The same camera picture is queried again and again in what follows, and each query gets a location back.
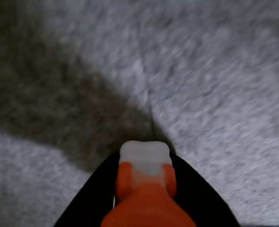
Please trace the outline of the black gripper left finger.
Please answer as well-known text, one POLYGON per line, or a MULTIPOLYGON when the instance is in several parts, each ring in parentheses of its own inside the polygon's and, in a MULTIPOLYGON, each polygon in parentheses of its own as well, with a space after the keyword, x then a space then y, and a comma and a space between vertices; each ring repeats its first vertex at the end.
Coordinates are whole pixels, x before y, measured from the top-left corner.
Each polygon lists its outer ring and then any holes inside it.
POLYGON ((113 209, 119 154, 106 158, 55 223, 56 227, 99 227, 113 209))

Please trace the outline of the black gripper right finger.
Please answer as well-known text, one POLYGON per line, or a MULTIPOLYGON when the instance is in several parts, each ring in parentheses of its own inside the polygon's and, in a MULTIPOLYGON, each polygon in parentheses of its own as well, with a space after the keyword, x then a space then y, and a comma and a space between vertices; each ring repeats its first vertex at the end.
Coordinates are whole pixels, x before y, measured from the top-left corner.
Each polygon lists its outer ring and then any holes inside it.
POLYGON ((239 227, 230 207, 184 159, 172 154, 177 181, 176 203, 198 227, 239 227))

